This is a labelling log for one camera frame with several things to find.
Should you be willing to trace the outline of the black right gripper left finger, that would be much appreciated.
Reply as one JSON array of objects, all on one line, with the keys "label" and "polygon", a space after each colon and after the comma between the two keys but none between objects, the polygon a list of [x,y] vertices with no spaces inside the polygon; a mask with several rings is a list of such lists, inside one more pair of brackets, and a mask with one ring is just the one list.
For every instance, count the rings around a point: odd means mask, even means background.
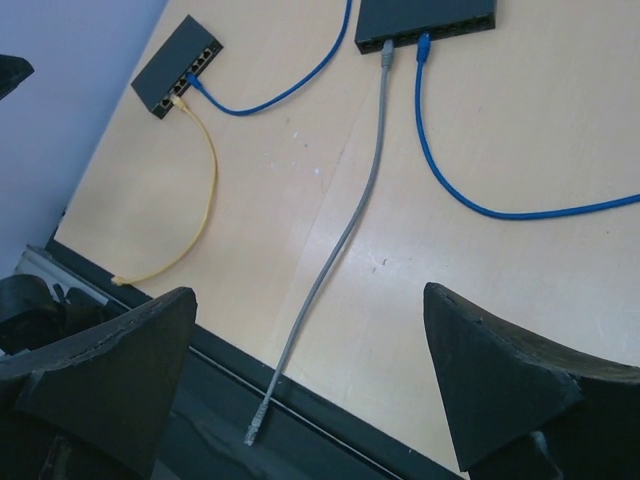
[{"label": "black right gripper left finger", "polygon": [[4,479],[148,479],[195,326],[176,288],[1,360]]}]

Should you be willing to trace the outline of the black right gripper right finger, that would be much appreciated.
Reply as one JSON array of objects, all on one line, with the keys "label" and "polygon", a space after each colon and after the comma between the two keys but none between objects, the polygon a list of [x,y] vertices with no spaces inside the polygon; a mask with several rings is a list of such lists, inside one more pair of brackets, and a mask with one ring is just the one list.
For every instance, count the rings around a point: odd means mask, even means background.
[{"label": "black right gripper right finger", "polygon": [[437,283],[424,288],[423,317],[470,478],[638,478],[637,367],[556,343]]}]

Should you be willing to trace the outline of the black network switch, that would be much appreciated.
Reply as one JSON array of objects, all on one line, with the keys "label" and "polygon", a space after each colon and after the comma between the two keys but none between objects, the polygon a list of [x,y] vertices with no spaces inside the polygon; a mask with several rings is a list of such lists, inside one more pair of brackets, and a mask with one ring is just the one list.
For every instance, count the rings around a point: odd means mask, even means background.
[{"label": "black network switch", "polygon": [[187,15],[131,82],[146,109],[163,119],[173,108],[171,96],[189,88],[188,74],[199,76],[223,45]]},{"label": "black network switch", "polygon": [[447,39],[496,27],[496,0],[366,0],[360,4],[355,44],[361,54],[414,45],[427,33]]}]

